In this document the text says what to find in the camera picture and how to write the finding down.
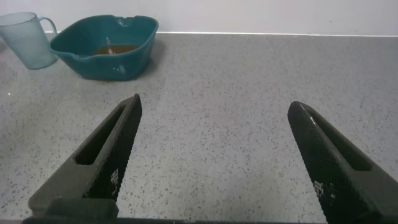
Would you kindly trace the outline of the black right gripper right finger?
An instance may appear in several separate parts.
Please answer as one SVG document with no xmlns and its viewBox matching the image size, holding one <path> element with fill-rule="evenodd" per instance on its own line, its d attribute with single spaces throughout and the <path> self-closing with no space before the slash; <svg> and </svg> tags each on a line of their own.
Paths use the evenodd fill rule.
<svg viewBox="0 0 398 224">
<path fill-rule="evenodd" d="M 288 120 L 328 223 L 397 223 L 397 181 L 309 105 Z"/>
</svg>

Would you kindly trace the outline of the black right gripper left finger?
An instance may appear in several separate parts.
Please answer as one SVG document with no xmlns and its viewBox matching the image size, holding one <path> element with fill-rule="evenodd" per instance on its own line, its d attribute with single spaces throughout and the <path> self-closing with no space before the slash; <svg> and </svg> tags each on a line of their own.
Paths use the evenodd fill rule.
<svg viewBox="0 0 398 224">
<path fill-rule="evenodd" d="M 120 102 L 28 202 L 41 215 L 56 199 L 116 201 L 142 116 L 138 94 Z"/>
</svg>

